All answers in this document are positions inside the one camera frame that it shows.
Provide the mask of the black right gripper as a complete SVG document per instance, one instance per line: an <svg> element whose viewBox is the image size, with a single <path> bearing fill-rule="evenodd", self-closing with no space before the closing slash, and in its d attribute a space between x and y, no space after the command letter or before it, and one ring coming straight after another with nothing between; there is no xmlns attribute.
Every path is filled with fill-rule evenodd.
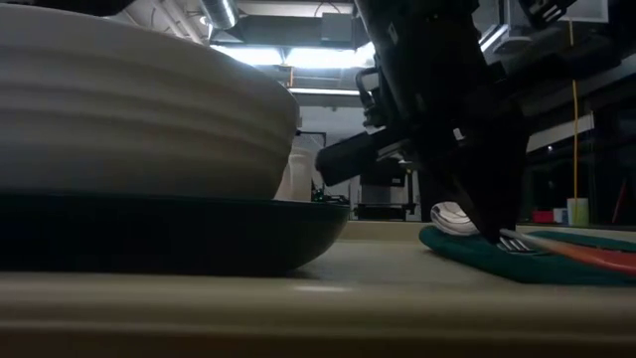
<svg viewBox="0 0 636 358"><path fill-rule="evenodd" d="M421 205L436 215L452 203L470 220L441 216L454 235L482 235L495 244L512 230L521 206L529 134L514 120L519 106L505 92L499 65L487 64L473 14L479 0L355 0L379 87L359 89L374 134L324 148L316 168L339 184L370 169L394 147L420 161Z"/></svg>

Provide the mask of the spoon with orange handle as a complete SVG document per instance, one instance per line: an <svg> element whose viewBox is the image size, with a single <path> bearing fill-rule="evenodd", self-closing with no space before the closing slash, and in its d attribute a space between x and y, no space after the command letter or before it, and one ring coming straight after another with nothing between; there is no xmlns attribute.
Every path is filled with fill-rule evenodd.
<svg viewBox="0 0 636 358"><path fill-rule="evenodd" d="M440 202L430 209L430 219L441 232L458 237L479 235L479 230L461 209L450 201Z"/></svg>

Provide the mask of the dark green cloth napkin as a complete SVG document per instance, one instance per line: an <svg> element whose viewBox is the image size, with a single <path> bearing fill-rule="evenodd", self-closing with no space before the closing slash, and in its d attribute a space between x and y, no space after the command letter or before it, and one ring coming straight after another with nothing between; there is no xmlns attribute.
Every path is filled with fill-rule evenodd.
<svg viewBox="0 0 636 358"><path fill-rule="evenodd" d="M418 238L443 258L520 283L636 287L636 275L547 252L508 253L479 235L456 237L425 227Z"/></svg>

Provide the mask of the fork with orange handle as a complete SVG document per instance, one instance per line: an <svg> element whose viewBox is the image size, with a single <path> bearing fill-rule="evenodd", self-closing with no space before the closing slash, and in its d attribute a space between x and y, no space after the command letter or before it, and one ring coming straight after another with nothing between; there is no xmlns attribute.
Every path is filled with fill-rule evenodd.
<svg viewBox="0 0 636 358"><path fill-rule="evenodd" d="M559 242L502 229L501 236L584 264L636 276L636 254Z"/></svg>

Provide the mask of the white ceramic mug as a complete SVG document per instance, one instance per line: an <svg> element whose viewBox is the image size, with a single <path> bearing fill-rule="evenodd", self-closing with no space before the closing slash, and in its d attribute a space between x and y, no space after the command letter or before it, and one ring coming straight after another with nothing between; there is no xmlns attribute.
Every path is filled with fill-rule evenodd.
<svg viewBox="0 0 636 358"><path fill-rule="evenodd" d="M293 146L274 199L310 202L313 171L313 154L302 147Z"/></svg>

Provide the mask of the dark navy plate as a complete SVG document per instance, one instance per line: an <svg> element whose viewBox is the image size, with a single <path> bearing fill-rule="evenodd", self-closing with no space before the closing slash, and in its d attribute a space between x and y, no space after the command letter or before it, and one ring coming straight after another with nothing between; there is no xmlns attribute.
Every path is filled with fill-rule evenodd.
<svg viewBox="0 0 636 358"><path fill-rule="evenodd" d="M0 271L283 274L327 252L349 213L311 202L0 194Z"/></svg>

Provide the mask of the white ribbed ceramic bowl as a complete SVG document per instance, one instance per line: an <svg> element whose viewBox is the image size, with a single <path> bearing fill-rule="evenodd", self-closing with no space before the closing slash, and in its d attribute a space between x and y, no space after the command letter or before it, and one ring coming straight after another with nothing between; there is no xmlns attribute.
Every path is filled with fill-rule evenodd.
<svg viewBox="0 0 636 358"><path fill-rule="evenodd" d="M0 192L273 198L299 107L221 52L0 4Z"/></svg>

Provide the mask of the beige plastic serving tray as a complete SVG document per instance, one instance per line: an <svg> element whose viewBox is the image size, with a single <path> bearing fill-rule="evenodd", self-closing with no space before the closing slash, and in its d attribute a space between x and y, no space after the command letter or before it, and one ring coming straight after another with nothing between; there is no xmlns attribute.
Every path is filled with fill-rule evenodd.
<svg viewBox="0 0 636 358"><path fill-rule="evenodd" d="M0 358L636 358L636 287L520 284L353 223L283 277L0 274Z"/></svg>

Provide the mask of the pale green roll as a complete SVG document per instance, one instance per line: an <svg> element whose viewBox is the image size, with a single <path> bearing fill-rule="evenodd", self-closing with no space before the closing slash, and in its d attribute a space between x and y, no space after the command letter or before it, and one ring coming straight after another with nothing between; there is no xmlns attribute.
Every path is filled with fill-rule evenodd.
<svg viewBox="0 0 636 358"><path fill-rule="evenodd" d="M589 200L587 198L567 199L567 222L570 226L589 225Z"/></svg>

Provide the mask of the long ceiling light bar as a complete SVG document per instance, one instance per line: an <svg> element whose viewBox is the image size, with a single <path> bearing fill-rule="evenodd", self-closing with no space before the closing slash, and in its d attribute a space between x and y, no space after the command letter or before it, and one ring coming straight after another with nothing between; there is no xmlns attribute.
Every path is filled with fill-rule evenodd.
<svg viewBox="0 0 636 358"><path fill-rule="evenodd" d="M310 88L289 88L293 94L302 95L330 95L330 96L359 96L357 90L351 89L310 89Z"/></svg>

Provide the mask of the black gantry frame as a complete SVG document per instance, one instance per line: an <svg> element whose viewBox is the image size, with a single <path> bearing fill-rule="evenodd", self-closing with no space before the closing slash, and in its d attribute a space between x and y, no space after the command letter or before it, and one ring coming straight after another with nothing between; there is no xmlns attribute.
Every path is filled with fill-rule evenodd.
<svg viewBox="0 0 636 358"><path fill-rule="evenodd" d="M318 148L324 148L327 145L328 137L325 131L297 130L295 133L295 141L309 141Z"/></svg>

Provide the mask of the silver ceiling duct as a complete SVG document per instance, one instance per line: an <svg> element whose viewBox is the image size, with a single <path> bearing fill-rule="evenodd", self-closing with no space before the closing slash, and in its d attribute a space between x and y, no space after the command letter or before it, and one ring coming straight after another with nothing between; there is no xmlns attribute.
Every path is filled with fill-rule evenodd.
<svg viewBox="0 0 636 358"><path fill-rule="evenodd" d="M227 30L239 21L235 0L200 0L205 16L214 29Z"/></svg>

